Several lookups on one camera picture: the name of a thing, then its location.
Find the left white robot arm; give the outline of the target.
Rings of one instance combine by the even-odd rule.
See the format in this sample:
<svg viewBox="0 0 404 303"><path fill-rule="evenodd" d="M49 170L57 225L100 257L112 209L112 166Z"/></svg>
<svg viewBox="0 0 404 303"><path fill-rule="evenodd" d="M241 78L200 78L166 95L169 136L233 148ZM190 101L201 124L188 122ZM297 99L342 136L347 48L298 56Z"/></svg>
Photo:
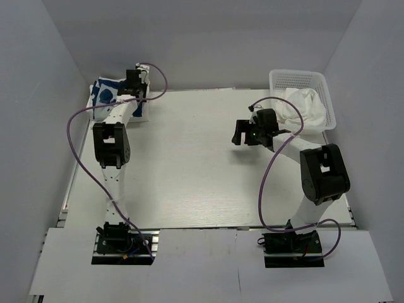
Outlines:
<svg viewBox="0 0 404 303"><path fill-rule="evenodd" d="M104 178L104 186L112 196L107 202L105 223L98 232L105 243L120 253L130 250L133 236L124 202L124 175L131 156L126 126L137 110L142 110L143 101L126 102L131 98L145 98L150 80L147 66L138 66L126 71L124 80L100 78L93 86L93 104L103 108L93 111L93 142L95 158ZM123 213L119 214L115 206Z"/></svg>

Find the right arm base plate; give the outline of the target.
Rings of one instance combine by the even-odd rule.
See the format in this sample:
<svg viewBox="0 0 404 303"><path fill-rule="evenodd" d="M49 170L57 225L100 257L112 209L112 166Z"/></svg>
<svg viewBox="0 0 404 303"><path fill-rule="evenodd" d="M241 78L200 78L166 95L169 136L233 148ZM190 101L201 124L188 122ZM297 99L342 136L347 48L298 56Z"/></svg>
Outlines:
<svg viewBox="0 0 404 303"><path fill-rule="evenodd" d="M316 231L308 234L266 233L257 240L265 268L323 268L323 250Z"/></svg>

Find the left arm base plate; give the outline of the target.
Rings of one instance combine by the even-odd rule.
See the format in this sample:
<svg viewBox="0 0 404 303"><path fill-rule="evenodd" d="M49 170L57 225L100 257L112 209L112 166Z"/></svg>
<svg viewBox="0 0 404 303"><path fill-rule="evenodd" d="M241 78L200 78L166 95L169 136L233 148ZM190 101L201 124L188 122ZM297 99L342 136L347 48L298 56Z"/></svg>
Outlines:
<svg viewBox="0 0 404 303"><path fill-rule="evenodd" d="M129 240L109 240L97 234L92 255L92 265L150 266L150 256L141 236L130 235Z"/></svg>

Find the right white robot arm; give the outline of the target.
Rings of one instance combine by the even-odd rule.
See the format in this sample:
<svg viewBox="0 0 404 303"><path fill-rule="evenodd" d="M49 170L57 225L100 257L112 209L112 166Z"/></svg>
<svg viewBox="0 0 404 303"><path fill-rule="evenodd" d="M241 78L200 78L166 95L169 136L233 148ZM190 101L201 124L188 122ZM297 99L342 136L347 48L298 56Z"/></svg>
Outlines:
<svg viewBox="0 0 404 303"><path fill-rule="evenodd" d="M262 226L274 233L287 233L286 246L294 252L307 246L309 234L318 225L327 222L321 217L331 204L350 190L350 179L339 147L335 144L319 145L300 137L302 129L291 132L280 129L272 109L258 110L250 119L237 120L232 143L239 146L261 145L274 152L258 194L258 216ZM264 222L262 214L263 191L277 156L285 155L300 165L303 199L286 229L274 229Z"/></svg>

